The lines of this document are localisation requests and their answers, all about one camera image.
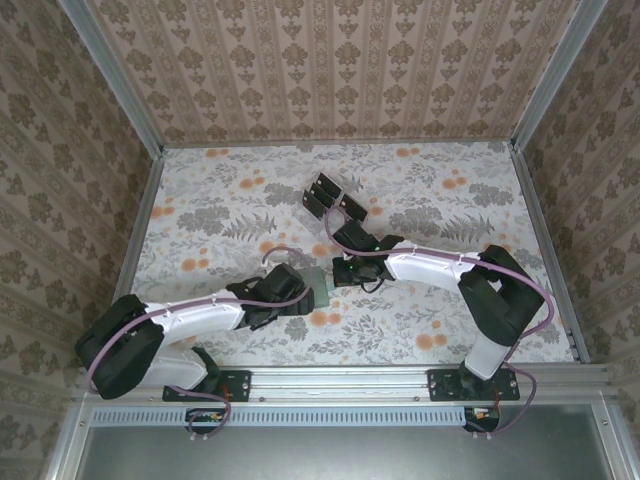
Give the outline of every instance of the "wall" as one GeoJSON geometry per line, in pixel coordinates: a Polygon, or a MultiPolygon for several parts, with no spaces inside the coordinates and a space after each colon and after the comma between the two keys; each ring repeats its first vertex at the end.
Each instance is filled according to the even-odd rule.
{"type": "Polygon", "coordinates": [[[525,157],[594,361],[640,444],[640,2],[611,0],[525,157]]]}
{"type": "Polygon", "coordinates": [[[0,6],[0,478],[35,478],[150,159],[55,1],[0,6]]]}
{"type": "Polygon", "coordinates": [[[92,0],[164,143],[506,138],[576,0],[92,0]]]}

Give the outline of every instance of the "floral tablecloth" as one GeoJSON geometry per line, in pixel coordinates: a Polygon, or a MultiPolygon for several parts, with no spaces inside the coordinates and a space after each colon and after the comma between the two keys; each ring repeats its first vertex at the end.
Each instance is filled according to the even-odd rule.
{"type": "MultiPolygon", "coordinates": [[[[368,208],[370,232],[463,252],[502,245],[550,289],[506,143],[176,149],[164,158],[133,286],[143,300],[215,292],[258,273],[262,254],[280,244],[330,272],[337,252],[298,207],[320,171],[368,208]]],[[[460,362],[477,334],[459,295],[425,284],[330,295],[309,316],[197,342],[221,365],[429,364],[460,362]]],[[[513,360],[572,361],[561,320],[523,341],[513,360]]]]}

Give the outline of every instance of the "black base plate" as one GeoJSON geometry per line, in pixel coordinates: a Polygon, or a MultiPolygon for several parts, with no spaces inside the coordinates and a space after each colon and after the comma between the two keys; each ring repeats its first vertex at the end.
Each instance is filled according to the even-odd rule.
{"type": "MultiPolygon", "coordinates": [[[[248,402],[251,393],[251,370],[222,370],[220,381],[215,391],[211,392],[219,397],[226,398],[230,402],[248,402]]],[[[165,402],[210,402],[206,398],[182,396],[169,387],[164,387],[162,400],[165,402]]]]}
{"type": "Polygon", "coordinates": [[[496,389],[500,395],[500,401],[520,400],[520,390],[516,381],[516,374],[507,368],[501,368],[487,383],[486,388],[470,396],[462,389],[460,372],[457,368],[443,368],[427,371],[429,379],[429,396],[432,402],[451,402],[456,400],[495,401],[496,389]]]}

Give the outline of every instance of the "vent grille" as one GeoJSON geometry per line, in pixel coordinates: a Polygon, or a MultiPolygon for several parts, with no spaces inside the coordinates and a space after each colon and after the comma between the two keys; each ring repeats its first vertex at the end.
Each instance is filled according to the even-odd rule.
{"type": "MultiPolygon", "coordinates": [[[[99,407],[92,427],[185,426],[185,407],[99,407]]],[[[234,407],[228,426],[382,427],[464,425],[463,407],[234,407]]],[[[195,426],[210,425],[194,422],[195,426]]]]}

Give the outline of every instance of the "cable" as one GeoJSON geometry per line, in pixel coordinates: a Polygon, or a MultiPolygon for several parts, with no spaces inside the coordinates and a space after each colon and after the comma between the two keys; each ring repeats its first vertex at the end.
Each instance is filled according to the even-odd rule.
{"type": "Polygon", "coordinates": [[[364,282],[362,282],[360,284],[360,288],[362,288],[362,291],[364,293],[375,293],[380,289],[380,287],[382,286],[383,283],[384,283],[384,278],[381,278],[380,281],[378,282],[378,285],[373,287],[373,289],[371,289],[371,290],[367,290],[366,288],[364,288],[364,282]]]}
{"type": "Polygon", "coordinates": [[[539,332],[540,330],[542,330],[543,328],[548,326],[551,323],[551,321],[553,320],[553,316],[555,315],[555,308],[553,306],[553,302],[551,301],[551,296],[549,295],[549,293],[546,290],[544,290],[540,285],[538,285],[536,282],[531,280],[530,278],[525,277],[524,275],[521,275],[518,272],[514,272],[513,270],[509,270],[508,268],[504,268],[504,267],[501,267],[499,265],[493,265],[492,263],[484,262],[482,260],[478,260],[478,259],[475,259],[475,258],[470,258],[470,257],[462,256],[462,255],[456,255],[456,254],[452,254],[452,253],[442,252],[440,250],[432,250],[430,248],[417,247],[417,248],[396,248],[396,249],[392,249],[392,250],[382,250],[382,251],[376,251],[376,252],[360,252],[358,250],[353,250],[351,248],[347,248],[344,245],[342,245],[340,242],[338,242],[333,237],[333,234],[331,233],[331,228],[329,227],[329,216],[331,215],[331,213],[333,213],[336,210],[340,211],[342,213],[342,216],[345,217],[345,212],[340,207],[338,207],[337,205],[332,206],[327,211],[327,213],[326,213],[326,215],[324,217],[324,228],[325,228],[325,231],[327,232],[327,236],[329,237],[329,239],[335,245],[340,247],[342,249],[342,251],[344,251],[346,253],[349,253],[351,255],[356,255],[356,256],[359,256],[359,257],[377,257],[377,256],[380,256],[380,255],[397,255],[397,254],[400,254],[400,253],[422,253],[422,254],[425,254],[425,255],[431,255],[431,256],[434,256],[434,257],[444,258],[444,259],[447,259],[447,260],[455,260],[455,261],[459,261],[459,262],[469,263],[469,264],[472,264],[472,265],[477,265],[479,267],[486,268],[487,270],[493,270],[495,272],[508,275],[511,278],[519,280],[520,282],[524,283],[525,285],[528,285],[529,287],[533,288],[544,299],[545,303],[547,304],[547,308],[548,308],[547,317],[542,322],[540,322],[539,324],[535,325],[534,327],[532,327],[529,330],[527,330],[526,332],[524,332],[520,336],[520,339],[515,343],[515,345],[513,347],[511,347],[511,350],[509,350],[509,352],[507,353],[507,355],[505,356],[505,359],[504,359],[504,365],[507,368],[509,368],[511,371],[513,371],[513,372],[515,372],[517,374],[524,375],[525,377],[527,377],[527,378],[529,378],[531,380],[531,384],[532,384],[531,385],[531,393],[529,394],[529,397],[527,398],[527,401],[525,402],[524,406],[522,407],[520,412],[518,412],[518,415],[516,415],[516,417],[511,422],[509,422],[504,427],[500,427],[500,428],[494,430],[491,433],[482,432],[482,430],[484,430],[482,427],[474,424],[473,422],[467,422],[472,427],[475,427],[475,428],[478,428],[479,430],[481,430],[479,433],[482,434],[482,435],[485,435],[487,437],[490,437],[491,435],[499,435],[501,433],[504,433],[504,432],[507,432],[508,430],[510,430],[516,423],[518,423],[520,421],[522,416],[529,409],[529,406],[533,402],[533,399],[534,399],[534,397],[536,395],[537,385],[538,384],[537,384],[536,379],[534,378],[533,375],[531,375],[529,372],[525,372],[524,370],[521,370],[519,368],[514,367],[513,365],[509,364],[507,362],[507,360],[509,360],[509,358],[511,358],[511,356],[515,352],[516,348],[518,348],[518,346],[520,345],[520,341],[523,338],[528,337],[529,335],[533,335],[536,332],[539,332]]]}
{"type": "MultiPolygon", "coordinates": [[[[222,428],[229,421],[229,417],[231,417],[231,403],[226,398],[219,397],[218,395],[213,395],[211,393],[190,392],[189,390],[185,390],[184,388],[180,388],[176,386],[170,386],[169,388],[175,390],[180,395],[186,395],[188,397],[208,398],[209,400],[213,400],[214,402],[224,403],[224,410],[225,410],[224,417],[222,417],[222,420],[220,420],[220,423],[211,432],[207,433],[206,435],[202,435],[202,437],[213,437],[214,435],[217,435],[218,433],[220,433],[220,430],[222,430],[222,428]]],[[[192,439],[195,438],[195,436],[199,435],[198,433],[193,431],[193,421],[196,418],[201,417],[203,415],[205,415],[205,412],[194,412],[189,417],[189,424],[187,425],[187,430],[191,434],[192,439]]]]}
{"type": "Polygon", "coordinates": [[[358,257],[379,257],[380,255],[398,255],[401,253],[422,253],[425,255],[431,255],[433,257],[444,258],[446,260],[455,260],[459,262],[470,263],[472,265],[477,265],[479,267],[486,268],[487,270],[493,270],[495,272],[508,275],[511,278],[519,280],[525,285],[528,285],[529,287],[533,288],[544,299],[544,301],[547,304],[547,308],[549,309],[549,312],[547,313],[547,317],[536,326],[524,332],[520,337],[520,339],[523,339],[525,337],[528,337],[529,335],[533,335],[534,333],[539,332],[540,330],[545,328],[547,325],[549,325],[553,320],[553,316],[555,315],[555,308],[553,306],[553,302],[551,301],[551,296],[546,292],[546,290],[544,290],[540,285],[538,285],[536,282],[534,282],[530,278],[525,277],[524,275],[521,275],[518,272],[514,272],[513,270],[509,270],[508,268],[501,267],[500,265],[494,265],[492,263],[483,262],[482,260],[478,260],[476,258],[465,257],[455,253],[442,252],[440,250],[432,250],[430,248],[425,248],[425,247],[395,248],[391,250],[379,250],[375,252],[360,252],[358,250],[353,250],[351,248],[345,247],[340,242],[338,242],[335,238],[333,238],[333,234],[331,233],[331,228],[329,227],[329,216],[331,215],[331,213],[333,213],[336,210],[341,211],[343,216],[345,215],[344,211],[342,211],[340,207],[338,207],[337,205],[332,206],[327,211],[324,217],[324,228],[325,228],[325,231],[327,232],[327,235],[329,236],[329,240],[331,240],[336,246],[340,247],[342,251],[358,257]]]}
{"type": "MultiPolygon", "coordinates": [[[[309,262],[309,259],[305,255],[300,253],[298,250],[295,250],[295,249],[290,248],[290,247],[279,246],[279,247],[272,248],[267,253],[265,253],[264,256],[262,257],[262,263],[265,263],[267,258],[269,258],[269,255],[271,255],[273,252],[276,252],[278,250],[286,251],[286,252],[289,252],[289,253],[293,253],[294,255],[298,255],[298,257],[302,260],[302,263],[307,267],[309,279],[312,278],[312,275],[311,275],[311,262],[309,262]]],[[[199,299],[199,300],[193,300],[191,302],[181,303],[179,305],[170,305],[170,306],[168,306],[166,308],[163,308],[163,309],[160,309],[160,310],[155,310],[153,312],[145,313],[144,315],[141,315],[138,318],[132,320],[131,322],[127,323],[124,327],[122,327],[120,330],[118,330],[109,339],[109,341],[107,341],[107,343],[104,344],[104,347],[102,347],[100,349],[98,354],[93,359],[93,362],[91,362],[91,365],[87,369],[87,390],[90,393],[93,393],[93,394],[99,393],[93,387],[93,382],[92,382],[93,375],[96,373],[96,369],[98,368],[98,365],[104,359],[104,357],[106,356],[107,352],[109,352],[109,350],[116,344],[116,342],[118,340],[120,340],[124,335],[126,335],[132,328],[140,325],[142,322],[144,322],[146,320],[149,320],[149,319],[151,319],[153,317],[157,317],[158,315],[164,315],[164,314],[167,314],[167,313],[173,313],[173,312],[177,312],[177,311],[184,310],[184,309],[187,309],[187,308],[200,307],[202,305],[211,305],[212,302],[213,303],[227,303],[227,304],[228,303],[236,303],[236,304],[242,304],[242,305],[253,305],[253,306],[256,306],[256,307],[269,307],[269,308],[288,307],[289,305],[294,305],[294,304],[298,303],[300,300],[302,300],[309,293],[309,290],[311,290],[311,283],[308,283],[305,286],[304,290],[302,291],[302,293],[300,295],[298,295],[296,298],[294,298],[292,300],[287,300],[286,302],[268,303],[268,302],[260,302],[260,301],[257,301],[257,300],[242,300],[242,299],[239,299],[239,298],[207,297],[207,298],[202,298],[202,299],[199,299]]]]}

